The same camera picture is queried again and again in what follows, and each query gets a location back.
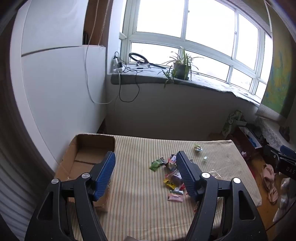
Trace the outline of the pink snack packet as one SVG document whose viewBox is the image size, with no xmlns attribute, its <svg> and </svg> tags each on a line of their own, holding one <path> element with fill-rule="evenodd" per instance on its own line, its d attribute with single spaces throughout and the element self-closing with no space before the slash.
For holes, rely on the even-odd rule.
<svg viewBox="0 0 296 241">
<path fill-rule="evenodd" d="M 182 195 L 178 195 L 178 194 L 170 193 L 168 195 L 167 200 L 168 201 L 173 201 L 173 202 L 183 202 L 183 196 Z"/>
</svg>

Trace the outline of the snickers bar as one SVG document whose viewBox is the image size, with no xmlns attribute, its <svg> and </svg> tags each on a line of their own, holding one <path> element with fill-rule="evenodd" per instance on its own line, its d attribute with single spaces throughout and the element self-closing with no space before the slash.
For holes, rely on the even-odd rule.
<svg viewBox="0 0 296 241">
<path fill-rule="evenodd" d="M 171 154 L 171 156 L 168 158 L 168 163 L 173 163 L 175 164 L 176 163 L 176 155 L 175 154 Z"/>
</svg>

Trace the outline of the red clear snack bag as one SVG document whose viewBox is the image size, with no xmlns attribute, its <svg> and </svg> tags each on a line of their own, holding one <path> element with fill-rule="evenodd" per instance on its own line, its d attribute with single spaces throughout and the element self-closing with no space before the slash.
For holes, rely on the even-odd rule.
<svg viewBox="0 0 296 241">
<path fill-rule="evenodd" d="M 168 173 L 166 175 L 166 179 L 168 179 L 170 182 L 178 187 L 183 184 L 183 179 L 178 169 L 175 169 L 173 172 Z"/>
</svg>

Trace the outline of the white power strip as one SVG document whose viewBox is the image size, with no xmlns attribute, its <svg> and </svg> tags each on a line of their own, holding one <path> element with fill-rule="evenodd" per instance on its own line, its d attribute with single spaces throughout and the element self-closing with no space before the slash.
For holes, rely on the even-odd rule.
<svg viewBox="0 0 296 241">
<path fill-rule="evenodd" d="M 124 66 L 120 58 L 115 57 L 113 58 L 113 71 L 115 73 L 122 73 L 124 71 Z"/>
</svg>

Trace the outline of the potted spider plant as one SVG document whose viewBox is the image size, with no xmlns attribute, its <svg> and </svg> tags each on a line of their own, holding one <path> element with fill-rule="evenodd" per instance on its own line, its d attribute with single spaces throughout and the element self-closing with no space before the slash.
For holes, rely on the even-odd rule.
<svg viewBox="0 0 296 241">
<path fill-rule="evenodd" d="M 199 69 L 197 66 L 193 65 L 193 60 L 198 58 L 202 57 L 192 57 L 185 51 L 184 47 L 180 46 L 180 52 L 174 53 L 174 56 L 170 56 L 170 60 L 163 63 L 166 66 L 171 64 L 168 70 L 162 70 L 163 75 L 166 77 L 164 88 L 167 84 L 174 83 L 175 79 L 191 80 L 192 66 L 197 70 Z"/>
</svg>

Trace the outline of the brown cardboard box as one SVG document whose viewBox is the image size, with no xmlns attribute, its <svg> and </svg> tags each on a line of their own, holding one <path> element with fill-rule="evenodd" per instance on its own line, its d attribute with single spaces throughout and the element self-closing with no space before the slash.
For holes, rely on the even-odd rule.
<svg viewBox="0 0 296 241">
<path fill-rule="evenodd" d="M 107 152 L 115 151 L 113 136 L 82 133 L 76 135 L 68 146 L 55 173 L 61 181 L 70 181 L 90 172 L 103 161 Z"/>
</svg>

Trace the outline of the green patterned bag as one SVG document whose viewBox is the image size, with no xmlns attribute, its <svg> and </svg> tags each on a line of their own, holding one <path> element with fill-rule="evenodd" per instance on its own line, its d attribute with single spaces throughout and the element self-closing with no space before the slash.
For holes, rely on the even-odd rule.
<svg viewBox="0 0 296 241">
<path fill-rule="evenodd" d="M 222 128 L 222 136 L 226 138 L 230 133 L 234 131 L 236 126 L 246 126 L 247 121 L 244 119 L 244 116 L 242 115 L 242 112 L 239 110 L 236 110 L 229 114 L 227 117 L 226 123 L 224 124 L 224 127 Z"/>
</svg>

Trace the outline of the wall map poster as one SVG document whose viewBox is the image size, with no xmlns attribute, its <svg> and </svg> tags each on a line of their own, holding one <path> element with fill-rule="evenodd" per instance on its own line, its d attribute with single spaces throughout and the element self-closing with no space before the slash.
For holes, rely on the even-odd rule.
<svg viewBox="0 0 296 241">
<path fill-rule="evenodd" d="M 271 1 L 265 1 L 273 40 L 267 87 L 257 115 L 284 123 L 295 99 L 295 41 Z"/>
</svg>

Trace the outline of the grey windowsill cover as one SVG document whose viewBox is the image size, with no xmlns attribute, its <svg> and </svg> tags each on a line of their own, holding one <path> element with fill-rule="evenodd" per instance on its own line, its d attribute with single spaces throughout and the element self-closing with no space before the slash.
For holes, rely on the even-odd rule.
<svg viewBox="0 0 296 241">
<path fill-rule="evenodd" d="M 230 85 L 229 83 L 217 80 L 215 78 L 193 74 L 191 80 L 181 80 L 175 78 L 173 81 L 168 80 L 160 69 L 152 68 L 145 70 L 126 70 L 118 74 L 112 73 L 111 83 L 114 85 L 121 84 L 176 84 L 184 85 L 193 88 L 201 88 L 213 90 L 220 93 L 230 93 L 237 98 L 251 102 L 259 106 L 261 99 L 255 95 L 250 94 L 244 89 Z"/>
</svg>

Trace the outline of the green snack packet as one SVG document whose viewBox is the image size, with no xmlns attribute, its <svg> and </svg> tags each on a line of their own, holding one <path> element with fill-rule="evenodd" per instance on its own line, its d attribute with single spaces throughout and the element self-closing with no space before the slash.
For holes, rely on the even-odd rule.
<svg viewBox="0 0 296 241">
<path fill-rule="evenodd" d="M 166 163 L 167 162 L 164 159 L 164 157 L 160 157 L 159 159 L 156 159 L 153 162 L 151 162 L 149 169 L 155 172 L 156 170 L 158 170 L 158 168 L 160 168 L 160 166 L 163 166 Z"/>
</svg>

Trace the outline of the green lid jelly cup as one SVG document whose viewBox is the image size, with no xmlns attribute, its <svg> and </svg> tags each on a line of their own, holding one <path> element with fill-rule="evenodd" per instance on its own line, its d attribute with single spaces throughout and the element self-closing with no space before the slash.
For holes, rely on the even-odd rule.
<svg viewBox="0 0 296 241">
<path fill-rule="evenodd" d="M 199 144 L 194 144 L 194 150 L 196 152 L 200 152 L 200 151 L 203 151 L 203 148 Z"/>
</svg>

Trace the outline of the white wardrobe cabinet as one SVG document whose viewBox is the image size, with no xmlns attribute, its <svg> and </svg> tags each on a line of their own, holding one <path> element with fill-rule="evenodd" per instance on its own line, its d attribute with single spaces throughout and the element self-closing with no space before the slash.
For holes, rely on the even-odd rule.
<svg viewBox="0 0 296 241">
<path fill-rule="evenodd" d="M 51 170 L 70 141 L 105 117 L 106 48 L 83 44 L 88 1 L 27 1 L 10 43 L 13 94 L 29 139 Z"/>
</svg>

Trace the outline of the clear plastic wrapper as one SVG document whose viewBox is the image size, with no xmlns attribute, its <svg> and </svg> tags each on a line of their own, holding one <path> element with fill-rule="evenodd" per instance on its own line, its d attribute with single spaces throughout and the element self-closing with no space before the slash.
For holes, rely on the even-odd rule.
<svg viewBox="0 0 296 241">
<path fill-rule="evenodd" d="M 212 169 L 211 171 L 209 171 L 209 174 L 212 175 L 217 180 L 221 180 L 222 179 L 221 175 L 218 172 L 216 172 L 214 169 Z"/>
</svg>

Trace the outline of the pink slippers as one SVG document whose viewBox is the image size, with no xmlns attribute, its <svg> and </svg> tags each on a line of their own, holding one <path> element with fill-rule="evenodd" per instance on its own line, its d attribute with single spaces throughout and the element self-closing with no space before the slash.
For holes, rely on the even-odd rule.
<svg viewBox="0 0 296 241">
<path fill-rule="evenodd" d="M 263 185 L 268 193 L 268 200 L 275 204 L 278 200 L 278 191 L 275 186 L 275 173 L 270 164 L 264 164 L 260 173 Z"/>
</svg>

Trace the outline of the striped beige table cloth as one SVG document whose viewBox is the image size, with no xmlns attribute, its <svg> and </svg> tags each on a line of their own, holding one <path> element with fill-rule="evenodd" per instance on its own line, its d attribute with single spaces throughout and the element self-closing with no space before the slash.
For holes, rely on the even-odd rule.
<svg viewBox="0 0 296 241">
<path fill-rule="evenodd" d="M 240 178 L 254 204 L 262 198 L 252 173 L 231 140 L 158 140 L 129 136 L 115 138 L 115 167 L 105 194 L 94 203 L 108 240 L 177 240 L 186 236 L 194 217 L 196 202 L 187 194 L 183 202 L 168 201 L 164 183 L 167 169 L 150 170 L 151 162 L 184 151 L 204 172 L 214 169 L 223 180 Z"/>
</svg>

